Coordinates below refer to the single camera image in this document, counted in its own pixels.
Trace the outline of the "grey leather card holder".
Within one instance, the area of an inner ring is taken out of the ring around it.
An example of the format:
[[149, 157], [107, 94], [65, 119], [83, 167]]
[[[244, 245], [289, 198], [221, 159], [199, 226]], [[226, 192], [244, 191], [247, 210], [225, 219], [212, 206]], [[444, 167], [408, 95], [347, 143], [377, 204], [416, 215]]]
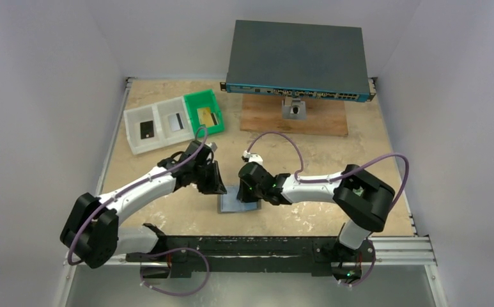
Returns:
[[239, 187], [226, 185], [227, 193], [217, 196], [217, 212], [219, 214], [235, 214], [261, 210], [261, 202], [242, 202], [237, 199]]

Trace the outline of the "gold card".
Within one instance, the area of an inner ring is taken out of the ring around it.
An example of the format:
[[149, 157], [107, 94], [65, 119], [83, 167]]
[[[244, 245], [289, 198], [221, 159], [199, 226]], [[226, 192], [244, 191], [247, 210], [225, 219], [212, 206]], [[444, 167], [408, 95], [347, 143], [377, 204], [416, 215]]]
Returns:
[[219, 124], [218, 116], [215, 113], [206, 112], [204, 120], [207, 127], [213, 127]]
[[201, 107], [197, 110], [199, 123], [206, 127], [214, 126], [213, 116], [209, 107]]

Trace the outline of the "black card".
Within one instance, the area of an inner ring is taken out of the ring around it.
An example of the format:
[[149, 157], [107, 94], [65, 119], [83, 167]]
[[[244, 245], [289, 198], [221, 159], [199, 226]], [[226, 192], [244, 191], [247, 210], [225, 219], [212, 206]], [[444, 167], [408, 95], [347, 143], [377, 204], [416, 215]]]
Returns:
[[140, 129], [140, 139], [149, 139], [155, 137], [155, 127], [153, 120], [140, 122], [139, 129]]

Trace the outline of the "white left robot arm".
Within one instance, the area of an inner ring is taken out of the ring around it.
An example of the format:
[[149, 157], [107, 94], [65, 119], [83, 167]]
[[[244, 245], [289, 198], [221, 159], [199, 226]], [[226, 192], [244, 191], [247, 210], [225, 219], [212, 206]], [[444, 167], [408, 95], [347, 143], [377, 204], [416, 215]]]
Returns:
[[226, 194], [214, 159], [216, 149], [215, 143], [191, 141], [184, 151], [162, 159], [119, 189], [99, 196], [80, 195], [60, 235], [68, 247], [68, 264], [96, 269], [113, 256], [132, 253], [152, 262], [163, 259], [166, 244], [156, 226], [126, 229], [121, 224], [151, 202], [192, 184], [201, 194]]

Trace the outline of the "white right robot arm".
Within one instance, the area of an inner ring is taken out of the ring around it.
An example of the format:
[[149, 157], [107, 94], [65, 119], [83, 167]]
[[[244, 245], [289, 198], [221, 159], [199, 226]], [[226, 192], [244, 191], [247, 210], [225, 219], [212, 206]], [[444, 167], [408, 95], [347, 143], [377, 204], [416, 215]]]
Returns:
[[349, 164], [337, 180], [333, 175], [296, 179], [289, 173], [271, 175], [257, 162], [246, 163], [238, 172], [237, 198], [247, 202], [264, 200], [272, 205], [305, 201], [335, 203], [349, 217], [334, 244], [336, 255], [350, 260], [365, 239], [381, 232], [393, 207], [395, 190], [356, 164]]

